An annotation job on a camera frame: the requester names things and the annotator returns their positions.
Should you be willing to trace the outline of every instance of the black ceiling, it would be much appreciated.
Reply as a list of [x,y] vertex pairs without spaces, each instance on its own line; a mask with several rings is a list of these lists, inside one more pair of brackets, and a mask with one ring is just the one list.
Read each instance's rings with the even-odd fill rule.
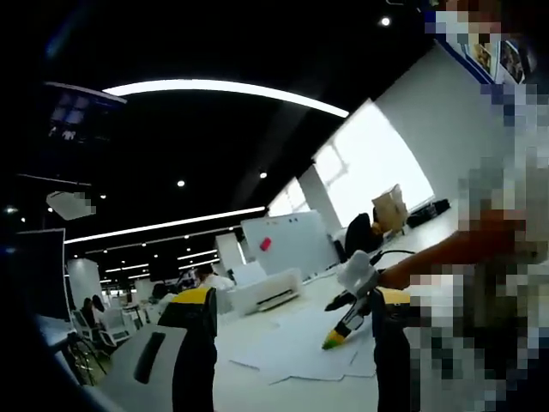
[[[384,0],[341,12],[312,9],[299,18],[289,18],[289,10],[212,15],[213,5],[191,11],[117,4],[68,7],[42,16],[44,81],[102,90],[168,78],[226,80],[301,94],[353,112],[368,98],[376,99],[431,47],[418,10]],[[379,25],[383,16],[392,19],[390,27]],[[344,122],[326,112],[245,94],[171,91],[126,99],[109,119],[108,144],[101,149],[52,147],[46,127],[34,128],[36,144],[27,146],[17,172],[91,186],[19,177],[9,202],[26,222],[11,216],[16,229],[66,227],[73,239],[267,206]],[[47,105],[43,109],[41,114],[51,115]],[[268,173],[263,180],[262,171]],[[183,188],[176,185],[179,179]],[[85,191],[96,215],[64,221],[48,213],[45,195],[52,191]],[[100,193],[107,198],[100,199]],[[200,233],[240,220],[76,243],[67,245],[67,254]],[[187,247],[203,251],[213,245],[214,236],[204,234],[92,258],[108,269],[121,260],[144,263],[153,251],[181,256]]]

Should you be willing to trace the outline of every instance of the paper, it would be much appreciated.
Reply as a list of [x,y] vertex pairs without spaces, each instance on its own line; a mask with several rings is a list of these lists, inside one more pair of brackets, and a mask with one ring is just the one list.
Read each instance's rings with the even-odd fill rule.
[[279,327],[259,342],[235,354],[231,360],[259,369],[271,384],[290,377],[341,380],[345,375],[370,377],[375,373],[371,319],[365,318],[340,347],[323,350],[328,333],[348,311],[304,309],[277,319]]

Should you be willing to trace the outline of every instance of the yellow marker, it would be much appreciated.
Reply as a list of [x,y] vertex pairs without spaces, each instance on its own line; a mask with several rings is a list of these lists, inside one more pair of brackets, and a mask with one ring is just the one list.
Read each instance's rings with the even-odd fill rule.
[[340,346],[345,341],[345,337],[340,335],[335,330],[330,331],[323,343],[323,349],[332,349],[336,346]]

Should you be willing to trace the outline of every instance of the white desk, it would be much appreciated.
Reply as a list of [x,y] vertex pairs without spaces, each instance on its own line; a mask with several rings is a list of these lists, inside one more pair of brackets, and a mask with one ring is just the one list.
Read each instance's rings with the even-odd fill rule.
[[[408,249],[420,251],[445,239],[457,229],[457,210],[451,209],[425,225],[410,230],[406,236],[396,238],[384,250]],[[407,255],[391,253],[377,267],[388,267]],[[304,410],[367,412],[377,410],[376,378],[345,377],[340,382],[288,379],[274,385],[261,380],[257,370],[229,361],[231,354],[252,344],[269,329],[273,319],[316,303],[327,305],[342,287],[334,276],[318,279],[305,286],[303,296],[287,302],[272,311],[256,313],[246,318],[220,319],[216,340],[219,359],[214,380],[214,406],[220,412]]]

